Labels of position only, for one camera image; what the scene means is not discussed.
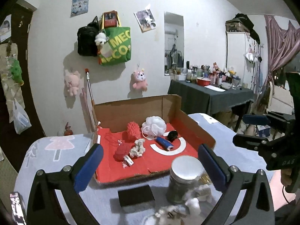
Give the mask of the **person's right hand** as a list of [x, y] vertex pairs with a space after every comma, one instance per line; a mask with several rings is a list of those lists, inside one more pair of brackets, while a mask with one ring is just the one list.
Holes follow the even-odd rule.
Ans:
[[291, 169], [283, 169], [281, 170], [281, 183], [287, 187], [289, 185], [291, 185], [292, 183], [292, 179], [291, 179]]

